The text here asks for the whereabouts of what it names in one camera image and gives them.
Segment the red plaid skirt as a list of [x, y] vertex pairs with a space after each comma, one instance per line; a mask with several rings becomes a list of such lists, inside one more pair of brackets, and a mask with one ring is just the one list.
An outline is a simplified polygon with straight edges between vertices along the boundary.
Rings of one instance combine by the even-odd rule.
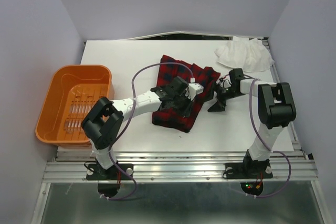
[[201, 68], [194, 63], [189, 64], [163, 55], [159, 67], [157, 87], [152, 89], [160, 98], [166, 95], [185, 95], [187, 97], [187, 84], [192, 77], [195, 78], [196, 83], [203, 86], [204, 91], [193, 100], [194, 103], [189, 117], [179, 116], [173, 109], [158, 110], [152, 113], [152, 123], [188, 133], [193, 127], [204, 102], [213, 98], [211, 89], [220, 75], [212, 67]]

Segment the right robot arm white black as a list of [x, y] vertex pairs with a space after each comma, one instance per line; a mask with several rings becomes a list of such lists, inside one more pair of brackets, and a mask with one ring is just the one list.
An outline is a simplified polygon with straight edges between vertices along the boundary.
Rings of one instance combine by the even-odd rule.
[[286, 82], [264, 82], [244, 75], [241, 68], [232, 69], [230, 86], [225, 87], [225, 78], [211, 89], [216, 102], [209, 112], [223, 112], [227, 100], [248, 95], [258, 99], [260, 126], [252, 125], [256, 138], [241, 163], [226, 163], [223, 173], [226, 179], [272, 178], [270, 155], [279, 134], [296, 118], [296, 107], [290, 85]]

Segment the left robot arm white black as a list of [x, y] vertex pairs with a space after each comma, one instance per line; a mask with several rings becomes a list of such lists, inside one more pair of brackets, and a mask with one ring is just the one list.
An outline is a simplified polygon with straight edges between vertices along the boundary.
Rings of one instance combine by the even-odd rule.
[[117, 172], [117, 162], [112, 146], [119, 138], [123, 122], [130, 124], [139, 115], [173, 109], [183, 117], [191, 114], [197, 95], [203, 86], [192, 79], [191, 83], [175, 77], [169, 84], [151, 88], [134, 98], [109, 100], [100, 98], [81, 122], [86, 137], [92, 145], [99, 164], [99, 173], [106, 179], [113, 178]]

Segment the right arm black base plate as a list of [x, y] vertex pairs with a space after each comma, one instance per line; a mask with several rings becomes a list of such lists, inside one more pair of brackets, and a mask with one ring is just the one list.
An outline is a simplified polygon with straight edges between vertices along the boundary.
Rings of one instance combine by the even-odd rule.
[[273, 178], [272, 173], [267, 173], [265, 169], [262, 168], [250, 168], [247, 169], [243, 163], [225, 163], [225, 170], [222, 177], [224, 179], [271, 179]]

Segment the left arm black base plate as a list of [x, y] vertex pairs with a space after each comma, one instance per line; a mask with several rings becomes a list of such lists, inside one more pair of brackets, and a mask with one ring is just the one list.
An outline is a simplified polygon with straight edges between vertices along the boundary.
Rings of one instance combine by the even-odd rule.
[[86, 180], [131, 180], [115, 166], [103, 169], [99, 163], [84, 163], [87, 169]]

